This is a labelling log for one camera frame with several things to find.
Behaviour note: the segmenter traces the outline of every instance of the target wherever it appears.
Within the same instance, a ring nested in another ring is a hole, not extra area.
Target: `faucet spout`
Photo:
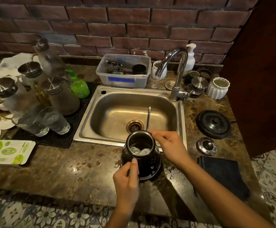
[[[178,53],[182,54],[182,58],[181,58],[181,61],[180,61],[179,73],[177,75],[177,79],[176,79],[175,85],[172,88],[172,92],[171,92],[171,96],[170,96],[170,100],[171,101],[177,101],[179,97],[188,96],[188,92],[187,91],[181,91],[180,90],[181,79],[182,79],[182,76],[183,76],[183,72],[185,70],[185,66],[186,66],[187,61],[188,61],[188,52],[187,52],[187,49],[186,48],[179,48],[179,49],[175,49],[175,50],[171,51],[168,55],[166,55],[166,57],[164,58],[164,60],[160,63],[159,68],[157,69],[157,71],[155,73],[155,76],[161,77],[162,72],[165,69],[165,67],[167,66],[167,64]]]

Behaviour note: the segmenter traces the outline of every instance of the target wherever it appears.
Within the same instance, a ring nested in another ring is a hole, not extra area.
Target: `kitchen sink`
[[[149,129],[176,131],[186,146],[183,101],[172,102],[169,96],[170,91],[164,90],[99,85],[74,140],[124,146],[131,132],[146,129],[148,107],[151,107]]]

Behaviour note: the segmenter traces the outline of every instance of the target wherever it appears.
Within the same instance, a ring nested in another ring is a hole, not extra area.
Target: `brick wall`
[[[257,1],[0,0],[0,51],[33,53],[41,35],[63,55],[162,60],[195,43],[197,62],[220,64]]]

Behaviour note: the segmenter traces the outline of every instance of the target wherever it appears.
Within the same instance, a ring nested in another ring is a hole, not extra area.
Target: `folded cloth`
[[[200,156],[197,159],[197,163],[240,200],[246,201],[250,196],[250,190],[240,175],[238,162],[221,158]]]

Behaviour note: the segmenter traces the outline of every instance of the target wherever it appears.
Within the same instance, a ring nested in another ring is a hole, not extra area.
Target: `sink drain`
[[[139,120],[132,120],[126,125],[126,131],[128,133],[133,133],[137,130],[143,130],[144,126],[141,121]]]

